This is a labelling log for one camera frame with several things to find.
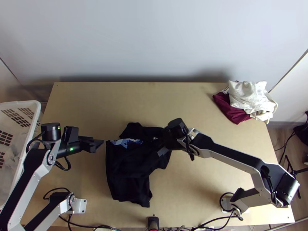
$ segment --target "white laundry basket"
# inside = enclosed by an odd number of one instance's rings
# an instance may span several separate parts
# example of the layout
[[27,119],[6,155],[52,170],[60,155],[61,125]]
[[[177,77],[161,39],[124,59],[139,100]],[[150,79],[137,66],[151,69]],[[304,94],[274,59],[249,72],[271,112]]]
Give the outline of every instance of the white laundry basket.
[[0,210],[23,171],[26,145],[40,132],[42,115],[36,100],[0,104]]

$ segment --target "wooden table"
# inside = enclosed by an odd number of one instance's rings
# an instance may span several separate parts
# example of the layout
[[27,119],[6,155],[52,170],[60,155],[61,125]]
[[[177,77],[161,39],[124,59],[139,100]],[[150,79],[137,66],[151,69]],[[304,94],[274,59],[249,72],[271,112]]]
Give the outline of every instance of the wooden table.
[[[235,125],[218,109],[212,95],[226,83],[113,83],[56,82],[43,122],[59,122],[61,127],[79,127],[82,136],[116,140],[128,122],[164,127],[181,117],[219,144],[277,163],[266,125],[254,119]],[[72,169],[54,167],[42,178],[26,210],[22,223],[29,221],[44,206],[42,196],[55,187],[67,187],[78,198],[88,200],[85,214],[73,215],[79,224],[107,224],[113,227],[146,227],[146,218],[155,214],[161,227],[197,226],[226,216],[219,197],[242,187],[250,189],[249,174],[215,159],[195,158],[174,151],[166,170],[150,175],[153,198],[150,208],[113,200],[105,173],[105,145],[96,154],[82,152],[69,157]],[[294,222],[291,208],[273,205],[251,208],[244,221],[231,219],[230,226]],[[213,223],[223,225],[226,220]],[[54,226],[67,226],[57,219]]]

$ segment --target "power cord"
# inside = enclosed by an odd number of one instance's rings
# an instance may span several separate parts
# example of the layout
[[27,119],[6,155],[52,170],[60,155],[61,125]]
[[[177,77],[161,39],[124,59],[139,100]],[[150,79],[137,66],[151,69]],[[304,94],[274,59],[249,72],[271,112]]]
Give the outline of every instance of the power cord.
[[[306,119],[306,122],[304,123],[304,125],[307,124],[307,122],[308,122],[308,111],[305,111],[305,114],[306,114],[306,116],[307,116],[307,119]],[[282,155],[281,155],[281,157],[280,157],[279,164],[281,163],[281,161],[282,161],[282,159],[283,159],[283,156],[285,155],[286,146],[287,146],[289,140],[290,140],[293,136],[295,136],[295,135],[296,135],[296,133],[293,131],[292,134],[291,134],[291,135],[288,137],[288,139],[286,140],[285,144],[284,144],[282,147],[280,147],[280,148],[274,150],[274,151],[276,152],[276,151],[278,151],[278,150],[283,149],[283,153],[282,153]]]
[[[67,192],[70,193],[70,191],[69,191],[67,188],[65,188],[65,187],[58,187],[58,188],[51,189],[51,190],[49,190],[47,193],[45,193],[45,195],[43,196],[43,199],[44,199],[44,200],[48,200],[49,198],[47,198],[46,196],[47,196],[49,193],[51,193],[51,192],[53,192],[53,191],[60,190],[60,189],[64,189],[64,190],[66,190]],[[92,229],[94,229],[94,230],[96,230],[96,229],[98,229],[98,228],[103,228],[103,229],[111,229],[111,230],[114,230],[114,231],[121,231],[120,229],[116,229],[116,228],[113,228],[113,227],[111,227],[111,226],[109,226],[109,225],[104,225],[104,224],[101,224],[101,225],[99,225],[99,226],[89,226],[89,225],[81,225],[81,224],[73,223],[73,222],[70,221],[71,218],[72,218],[72,214],[69,214],[69,219],[68,219],[68,220],[66,220],[66,219],[63,218],[62,216],[59,216],[59,218],[62,219],[63,221],[65,221],[65,222],[67,222],[67,225],[68,225],[68,228],[69,228],[70,231],[72,231],[72,228],[71,228],[71,226],[70,226],[71,224],[72,224],[72,225],[75,225],[75,226],[78,226],[78,227],[81,227],[81,228],[92,228]]]
[[[244,220],[242,217],[240,217],[238,215],[233,216],[234,211],[235,211],[235,209],[232,209],[232,212],[231,212],[230,216],[215,218],[213,220],[210,220],[208,222],[205,222],[205,223],[199,225],[198,227],[192,228],[191,231],[195,231],[196,229],[201,229],[201,228],[206,228],[206,229],[210,229],[210,230],[222,230],[222,229],[224,229],[228,225],[228,223],[229,223],[231,218],[238,218],[240,221]],[[220,228],[209,228],[209,227],[206,227],[207,224],[209,224],[209,223],[211,223],[213,221],[217,221],[217,220],[221,220],[221,219],[226,219],[226,218],[227,218],[227,222],[224,224],[224,226],[222,226]]]
[[234,195],[234,193],[232,193],[232,192],[226,192],[226,193],[224,193],[224,194],[221,195],[221,197],[219,198],[219,205],[220,205],[220,207],[221,207],[224,211],[226,211],[226,212],[232,212],[233,209],[225,209],[225,208],[223,207],[223,205],[221,204],[221,202],[222,202],[222,200],[223,200],[223,197],[224,197],[225,195],[227,195],[227,194],[232,194],[232,195]]
[[[26,146],[26,152],[28,153],[29,149],[30,149],[30,145],[34,142],[34,141],[39,141],[44,145],[44,148],[47,149],[47,145],[45,144],[45,142],[41,139],[39,139],[39,137],[41,137],[44,134],[44,132],[40,133],[39,135],[35,136],[32,140],[30,140]],[[72,165],[70,164],[69,159],[67,158],[67,156],[64,157],[66,163],[67,163],[67,168],[63,167],[62,164],[60,164],[60,162],[56,161],[55,162],[55,166],[57,166],[59,169],[67,172],[68,170],[71,169]]]
[[43,196],[43,200],[48,200],[49,198],[47,198],[46,196],[47,196],[49,193],[51,193],[51,192],[53,192],[53,191],[56,191],[56,190],[60,190],[60,189],[64,189],[64,190],[66,190],[67,192],[70,193],[70,191],[69,191],[67,188],[65,188],[65,187],[54,188],[54,189],[49,190],[47,193],[45,193],[45,195]]
[[271,192],[271,200],[275,205],[277,205],[278,203],[277,203],[277,198],[276,198],[276,192],[274,191],[274,188],[273,188],[271,176],[269,176],[268,173],[266,173],[263,169],[261,169],[261,172],[264,175],[264,177],[267,181],[267,184],[269,186],[269,189],[270,189],[270,192]]
[[34,142],[34,141],[39,141],[44,145],[44,148],[47,149],[47,146],[45,144],[45,142],[41,139],[39,139],[39,137],[41,137],[44,134],[44,132],[38,134],[37,136],[35,136],[32,140],[30,140],[26,146],[26,153],[28,153],[29,149],[30,149],[30,145]]
[[63,165],[60,164],[58,161],[55,161],[55,166],[57,166],[59,169],[65,171],[65,172],[67,172],[68,170],[71,169],[72,165],[70,164],[70,161],[69,161],[69,159],[67,158],[67,156],[65,156],[64,159],[65,159],[65,161],[66,161],[66,163],[67,163],[67,168],[63,167]]

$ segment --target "cable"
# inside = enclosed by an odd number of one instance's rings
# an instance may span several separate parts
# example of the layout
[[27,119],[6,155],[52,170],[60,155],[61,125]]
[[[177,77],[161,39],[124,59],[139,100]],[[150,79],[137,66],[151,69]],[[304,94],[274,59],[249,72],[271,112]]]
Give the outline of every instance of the cable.
[[38,134],[37,136],[35,136],[32,140],[30,140],[26,146],[26,153],[28,153],[29,149],[30,149],[30,145],[34,142],[34,141],[39,141],[44,145],[44,148],[47,149],[47,146],[45,144],[44,141],[38,139],[39,137],[41,137],[44,134],[44,132]]
[[70,161],[69,161],[69,159],[67,158],[67,156],[65,156],[64,159],[65,159],[65,161],[66,161],[66,163],[67,163],[67,169],[66,169],[65,167],[63,167],[63,165],[60,164],[58,161],[55,161],[55,166],[57,166],[59,169],[65,171],[65,172],[67,172],[68,170],[71,169],[72,165],[70,164]]
[[271,181],[271,176],[268,175],[268,173],[265,172],[265,170],[263,170],[261,168],[261,171],[267,181],[267,184],[268,184],[268,187],[270,189],[270,192],[271,192],[271,200],[272,202],[277,205],[277,198],[276,198],[276,192],[274,191],[274,188],[273,188],[273,184],[272,184],[272,181]]
[[217,220],[221,220],[221,219],[226,219],[226,218],[227,218],[228,220],[227,220],[227,222],[224,224],[224,226],[222,226],[222,227],[220,227],[220,228],[217,228],[217,229],[215,229],[215,228],[209,228],[209,227],[206,227],[206,228],[207,228],[207,229],[210,229],[210,230],[221,230],[221,229],[223,229],[223,228],[225,228],[225,227],[227,226],[227,224],[229,223],[229,221],[230,221],[231,218],[238,218],[240,221],[242,221],[242,220],[243,220],[242,217],[240,217],[240,216],[238,216],[238,215],[233,216],[234,211],[235,211],[235,209],[232,210],[230,216],[215,218],[215,219],[213,219],[213,220],[210,220],[210,221],[208,221],[208,222],[206,222],[206,223],[203,223],[203,224],[199,225],[198,227],[192,228],[191,231],[195,231],[196,229],[200,229],[200,228],[205,228],[205,225],[207,225],[207,224],[209,224],[209,223],[211,223],[211,222],[213,222],[213,221],[217,221]]
[[[308,111],[306,111],[305,114],[306,114],[306,116],[307,116],[307,119],[306,119],[306,122],[304,123],[304,125],[308,123]],[[280,157],[279,164],[281,163],[282,158],[283,158],[283,156],[285,155],[286,146],[287,146],[289,140],[290,140],[293,136],[295,136],[295,135],[296,135],[296,133],[295,133],[295,131],[293,131],[292,134],[291,134],[291,135],[288,137],[288,139],[286,140],[285,144],[284,144],[282,147],[280,147],[280,148],[274,150],[274,151],[278,151],[278,150],[280,150],[280,149],[283,149],[283,153],[282,153],[282,155],[281,155],[281,157]]]
[[92,229],[95,229],[95,230],[98,229],[98,228],[103,228],[103,229],[112,229],[112,230],[115,230],[115,231],[121,231],[120,229],[116,229],[116,228],[113,228],[111,226],[104,225],[104,224],[99,225],[99,226],[81,225],[81,224],[76,224],[76,223],[73,223],[71,221],[68,221],[65,218],[63,218],[62,216],[59,216],[59,218],[61,220],[65,221],[65,222],[67,222],[67,223],[69,222],[70,224],[75,225],[77,227],[81,227],[81,228],[92,228]]
[[192,153],[191,149],[189,148],[189,141],[188,141],[188,135],[187,132],[184,131],[184,128],[182,128],[182,132],[185,134],[185,145],[186,145],[186,151],[190,156],[191,161],[193,161],[195,159],[194,154]]
[[284,144],[281,148],[278,148],[278,149],[275,150],[275,151],[278,151],[278,150],[280,150],[280,149],[283,148],[283,153],[282,153],[282,155],[281,155],[281,157],[280,157],[279,164],[281,163],[282,158],[283,158],[283,156],[285,155],[286,146],[287,146],[289,140],[290,140],[293,136],[295,136],[295,135],[296,135],[295,132],[292,132],[292,134],[291,134],[291,135],[289,136],[289,138],[286,140],[285,144]]
[[224,209],[223,208],[223,205],[221,204],[221,200],[223,199],[223,197],[225,196],[225,195],[227,195],[227,194],[232,194],[232,195],[234,195],[234,193],[232,193],[232,192],[226,192],[226,193],[224,193],[223,195],[221,195],[221,197],[220,197],[220,199],[219,199],[219,205],[220,205],[220,207],[224,210],[224,211],[226,211],[226,212],[232,212],[232,210],[233,209],[229,209],[229,210],[227,210],[227,209]]
[[67,192],[70,193],[70,191],[69,191],[67,188],[65,188],[65,187],[54,188],[54,189],[49,190],[49,191],[43,196],[43,200],[48,200],[49,198],[47,198],[46,196],[47,196],[50,192],[53,192],[53,191],[56,191],[56,190],[59,190],[59,189],[64,189],[64,190],[66,190]]
[[70,228],[70,219],[72,218],[72,214],[69,215],[69,220],[67,221],[67,224],[69,226],[69,231],[72,231],[72,229]]

